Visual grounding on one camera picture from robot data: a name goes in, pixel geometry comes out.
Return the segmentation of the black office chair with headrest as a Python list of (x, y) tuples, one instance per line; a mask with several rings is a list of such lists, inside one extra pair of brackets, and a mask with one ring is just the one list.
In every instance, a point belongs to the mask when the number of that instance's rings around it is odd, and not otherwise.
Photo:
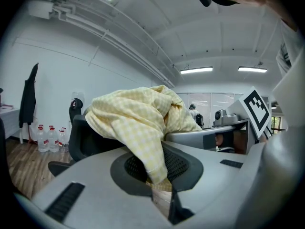
[(74, 98), (72, 100), (70, 107), (69, 107), (69, 116), (70, 116), (71, 125), (73, 125), (73, 120), (74, 120), (75, 116), (81, 114), (82, 107), (83, 107), (83, 102), (81, 99)]

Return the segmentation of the person's white shirt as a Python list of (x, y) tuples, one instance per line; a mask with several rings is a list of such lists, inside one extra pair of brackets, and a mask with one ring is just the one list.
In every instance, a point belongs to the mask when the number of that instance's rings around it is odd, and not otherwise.
[(281, 21), (282, 42), (276, 56), (276, 61), (284, 77), (296, 62), (302, 48), (305, 46), (305, 39), (297, 29), (294, 31), (284, 21)]

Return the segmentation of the white ceiling air unit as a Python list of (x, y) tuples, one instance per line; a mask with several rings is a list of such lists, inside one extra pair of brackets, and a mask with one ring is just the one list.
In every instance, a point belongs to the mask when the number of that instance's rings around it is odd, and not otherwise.
[(29, 0), (27, 8), (30, 16), (49, 20), (53, 14), (54, 3), (45, 0)]

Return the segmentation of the glass partition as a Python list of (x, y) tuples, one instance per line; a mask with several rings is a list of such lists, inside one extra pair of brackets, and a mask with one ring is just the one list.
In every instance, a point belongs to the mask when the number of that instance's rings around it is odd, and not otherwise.
[(187, 108), (191, 104), (203, 116), (204, 128), (213, 126), (215, 112), (226, 109), (243, 94), (222, 94), (222, 93), (177, 93)]

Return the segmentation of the white desk with panel side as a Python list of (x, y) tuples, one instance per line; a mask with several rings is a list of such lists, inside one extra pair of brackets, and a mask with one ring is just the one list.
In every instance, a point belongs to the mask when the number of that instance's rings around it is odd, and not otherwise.
[(0, 109), (0, 118), (4, 124), (5, 138), (19, 134), (20, 143), (23, 144), (22, 128), (19, 127), (19, 109)]

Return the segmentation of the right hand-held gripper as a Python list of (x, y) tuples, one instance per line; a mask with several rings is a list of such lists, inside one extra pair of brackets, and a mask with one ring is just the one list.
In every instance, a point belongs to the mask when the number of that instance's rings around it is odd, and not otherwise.
[(252, 87), (226, 109), (216, 111), (212, 128), (191, 132), (176, 132), (165, 135), (164, 140), (204, 150), (226, 150), (218, 148), (217, 133), (244, 131), (247, 134), (247, 149), (260, 142), (266, 133), (271, 114), (257, 90)]

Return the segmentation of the white ceiling pipes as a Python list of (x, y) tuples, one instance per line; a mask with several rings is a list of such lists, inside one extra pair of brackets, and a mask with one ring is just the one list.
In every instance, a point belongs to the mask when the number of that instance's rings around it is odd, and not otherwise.
[(175, 67), (160, 44), (131, 16), (106, 0), (59, 0), (75, 5), (66, 21), (91, 32), (137, 62), (168, 87), (174, 87)]

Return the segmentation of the black mesh office chair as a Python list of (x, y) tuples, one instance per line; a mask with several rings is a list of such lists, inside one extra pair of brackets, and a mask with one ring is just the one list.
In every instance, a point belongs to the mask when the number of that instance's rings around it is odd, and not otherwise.
[(56, 177), (82, 159), (123, 146), (124, 144), (117, 140), (107, 139), (96, 133), (87, 123), (85, 116), (76, 115), (68, 145), (72, 160), (69, 163), (51, 161), (48, 163), (48, 169)]

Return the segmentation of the person's right hand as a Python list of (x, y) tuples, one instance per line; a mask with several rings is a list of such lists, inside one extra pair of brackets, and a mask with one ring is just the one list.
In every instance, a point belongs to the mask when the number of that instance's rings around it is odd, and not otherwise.
[(233, 148), (237, 154), (246, 154), (247, 134), (244, 131), (230, 131), (217, 133), (215, 136), (218, 148)]

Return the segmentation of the wooden coat rack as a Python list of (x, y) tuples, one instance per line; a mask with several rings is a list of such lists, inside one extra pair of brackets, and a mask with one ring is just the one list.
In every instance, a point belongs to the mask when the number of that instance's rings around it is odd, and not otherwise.
[(24, 123), (23, 127), (19, 129), (19, 140), (20, 143), (24, 143), (24, 134), (26, 134), (28, 144), (34, 144), (35, 141), (31, 137), (31, 126), (29, 124)]

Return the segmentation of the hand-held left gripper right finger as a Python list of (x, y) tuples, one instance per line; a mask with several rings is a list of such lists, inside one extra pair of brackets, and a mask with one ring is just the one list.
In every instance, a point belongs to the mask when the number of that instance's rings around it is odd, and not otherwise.
[(180, 229), (236, 228), (264, 146), (256, 144), (240, 155), (164, 141), (164, 148), (189, 160), (188, 169), (172, 182), (169, 221)]

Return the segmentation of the black coat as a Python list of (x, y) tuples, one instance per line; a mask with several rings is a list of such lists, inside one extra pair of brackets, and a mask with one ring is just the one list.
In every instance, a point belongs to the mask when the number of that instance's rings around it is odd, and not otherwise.
[(35, 78), (38, 71), (38, 63), (34, 65), (27, 80), (22, 93), (19, 113), (19, 128), (23, 128), (23, 124), (31, 125), (34, 120), (34, 111), (36, 106), (35, 96)]

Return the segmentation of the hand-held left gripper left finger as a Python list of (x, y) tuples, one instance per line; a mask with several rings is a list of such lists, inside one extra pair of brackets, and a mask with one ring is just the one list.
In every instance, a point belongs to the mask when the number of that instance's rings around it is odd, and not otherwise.
[(55, 177), (25, 211), (46, 229), (168, 229), (152, 189), (130, 176), (125, 147), (87, 157)]

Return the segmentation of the clear water jug red cap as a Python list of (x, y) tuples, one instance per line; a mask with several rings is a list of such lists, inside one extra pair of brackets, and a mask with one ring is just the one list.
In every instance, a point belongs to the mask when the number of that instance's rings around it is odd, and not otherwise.
[(49, 131), (48, 131), (48, 146), (50, 152), (52, 153), (59, 152), (58, 135), (54, 126), (52, 125), (49, 126)]
[(47, 133), (45, 132), (43, 125), (38, 126), (37, 131), (37, 144), (38, 144), (38, 151), (41, 153), (48, 152), (48, 137)]
[(64, 153), (68, 153), (69, 151), (69, 143), (68, 143), (68, 139), (67, 139), (67, 135), (66, 135), (66, 128), (65, 127), (62, 127), (60, 130), (59, 130), (59, 147), (60, 147), (60, 150)]

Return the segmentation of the yellow checked clothes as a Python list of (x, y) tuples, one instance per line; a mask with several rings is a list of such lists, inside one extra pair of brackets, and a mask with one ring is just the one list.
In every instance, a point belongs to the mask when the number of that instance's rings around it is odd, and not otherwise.
[(199, 131), (183, 100), (164, 85), (94, 98), (85, 119), (104, 138), (121, 142), (142, 161), (153, 184), (168, 175), (162, 141), (168, 133)]

